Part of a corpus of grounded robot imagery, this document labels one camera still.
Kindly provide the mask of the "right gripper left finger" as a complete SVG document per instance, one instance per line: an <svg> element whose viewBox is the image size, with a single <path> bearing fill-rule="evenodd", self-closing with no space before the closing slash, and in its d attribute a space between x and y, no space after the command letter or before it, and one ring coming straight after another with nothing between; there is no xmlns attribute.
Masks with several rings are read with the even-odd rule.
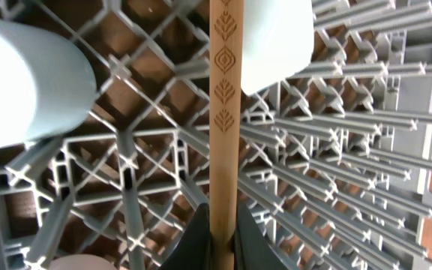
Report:
<svg viewBox="0 0 432 270"><path fill-rule="evenodd" d="M176 248L160 270L209 270L212 236L209 229L209 204L200 204Z"/></svg>

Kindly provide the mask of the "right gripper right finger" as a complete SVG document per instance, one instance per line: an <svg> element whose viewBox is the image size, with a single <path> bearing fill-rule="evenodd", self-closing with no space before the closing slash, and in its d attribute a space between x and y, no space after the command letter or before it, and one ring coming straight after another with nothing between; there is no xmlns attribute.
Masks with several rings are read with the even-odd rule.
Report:
<svg viewBox="0 0 432 270"><path fill-rule="evenodd" d="M235 269L287 270L287 267L270 248L250 210L244 203L237 205L233 240Z"/></svg>

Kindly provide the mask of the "light blue rice bowl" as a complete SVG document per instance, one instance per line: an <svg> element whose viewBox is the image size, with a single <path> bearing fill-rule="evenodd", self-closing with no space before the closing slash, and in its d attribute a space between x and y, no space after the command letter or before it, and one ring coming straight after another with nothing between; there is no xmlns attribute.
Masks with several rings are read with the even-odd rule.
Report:
<svg viewBox="0 0 432 270"><path fill-rule="evenodd" d="M241 90L253 95L305 69L314 51L311 0L244 3Z"/></svg>

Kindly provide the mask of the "wooden chopstick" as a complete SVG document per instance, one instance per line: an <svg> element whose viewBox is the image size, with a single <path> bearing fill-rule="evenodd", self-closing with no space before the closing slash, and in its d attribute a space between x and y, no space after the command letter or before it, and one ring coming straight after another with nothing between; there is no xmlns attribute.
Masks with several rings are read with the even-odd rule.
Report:
<svg viewBox="0 0 432 270"><path fill-rule="evenodd" d="M211 267L233 269L236 231L244 0L210 1Z"/></svg>

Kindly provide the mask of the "light blue cup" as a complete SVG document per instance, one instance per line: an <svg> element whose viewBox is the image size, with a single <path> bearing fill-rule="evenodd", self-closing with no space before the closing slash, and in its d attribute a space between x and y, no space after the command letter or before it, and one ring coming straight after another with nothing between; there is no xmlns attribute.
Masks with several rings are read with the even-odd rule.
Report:
<svg viewBox="0 0 432 270"><path fill-rule="evenodd" d="M76 45L0 19L0 148L74 130L96 92L92 66Z"/></svg>

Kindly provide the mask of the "white pink cup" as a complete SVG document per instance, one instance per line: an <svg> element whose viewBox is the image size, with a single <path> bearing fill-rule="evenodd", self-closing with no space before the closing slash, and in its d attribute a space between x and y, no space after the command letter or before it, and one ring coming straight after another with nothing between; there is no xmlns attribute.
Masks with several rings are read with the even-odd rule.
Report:
<svg viewBox="0 0 432 270"><path fill-rule="evenodd" d="M102 257L77 254L53 260L49 270L116 270L116 267Z"/></svg>

